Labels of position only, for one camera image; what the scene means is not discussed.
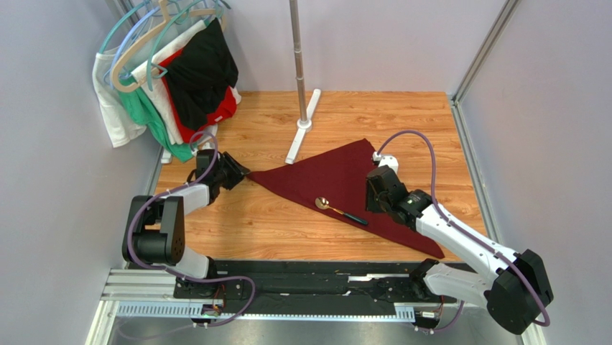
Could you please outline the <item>dark red cloth napkin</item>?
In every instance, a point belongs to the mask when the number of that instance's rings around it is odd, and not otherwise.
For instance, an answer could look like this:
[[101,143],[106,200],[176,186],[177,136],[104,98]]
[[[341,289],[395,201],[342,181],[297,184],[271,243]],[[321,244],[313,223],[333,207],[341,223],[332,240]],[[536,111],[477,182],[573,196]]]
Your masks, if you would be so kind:
[[[372,144],[367,139],[361,139],[292,165],[252,171],[247,178],[288,201],[385,240],[443,259],[445,255],[435,241],[393,222],[384,213],[366,210],[366,176],[375,168],[371,160],[373,153]],[[368,225],[358,224],[332,210],[319,209],[315,205],[317,197],[324,197],[332,207],[367,220]]]

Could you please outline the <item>gold spoon green handle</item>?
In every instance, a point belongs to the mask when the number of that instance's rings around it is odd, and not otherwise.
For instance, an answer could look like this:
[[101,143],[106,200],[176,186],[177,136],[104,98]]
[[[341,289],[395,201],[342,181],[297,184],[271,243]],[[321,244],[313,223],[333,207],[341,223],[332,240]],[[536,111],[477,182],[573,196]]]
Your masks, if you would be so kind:
[[354,222],[356,222],[358,224],[362,224],[364,226],[368,225],[368,221],[367,220],[362,219],[362,218],[360,218],[358,216],[355,216],[353,214],[346,213],[345,211],[342,211],[342,210],[340,210],[338,208],[332,207],[330,205],[329,201],[326,198],[324,198],[324,197],[317,197],[315,199],[315,205],[319,209],[321,209],[321,210],[332,210],[332,211],[340,214],[341,216],[344,216],[345,218],[350,219],[350,220],[352,220],[352,221],[354,221]]

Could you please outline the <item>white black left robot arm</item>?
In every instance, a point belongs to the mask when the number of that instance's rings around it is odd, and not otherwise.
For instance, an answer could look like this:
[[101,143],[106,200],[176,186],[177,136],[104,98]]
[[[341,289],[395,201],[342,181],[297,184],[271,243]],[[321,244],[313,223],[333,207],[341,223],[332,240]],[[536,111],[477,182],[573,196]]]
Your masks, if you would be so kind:
[[185,217],[214,203],[251,172],[229,153],[203,149],[185,184],[158,195],[137,195],[130,205],[122,243],[123,258],[141,267],[164,270],[183,280],[219,281],[215,262],[186,244]]

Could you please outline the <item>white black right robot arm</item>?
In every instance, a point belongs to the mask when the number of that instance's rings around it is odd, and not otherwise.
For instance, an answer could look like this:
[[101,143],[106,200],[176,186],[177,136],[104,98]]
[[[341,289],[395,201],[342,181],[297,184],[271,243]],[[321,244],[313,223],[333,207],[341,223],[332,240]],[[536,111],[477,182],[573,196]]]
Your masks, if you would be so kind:
[[423,190],[409,191],[388,166],[366,177],[366,209],[432,239],[461,258],[469,270],[425,260],[413,274],[417,285],[477,305],[506,331],[520,335],[532,324],[548,326],[554,294],[543,259],[519,253],[459,221]]

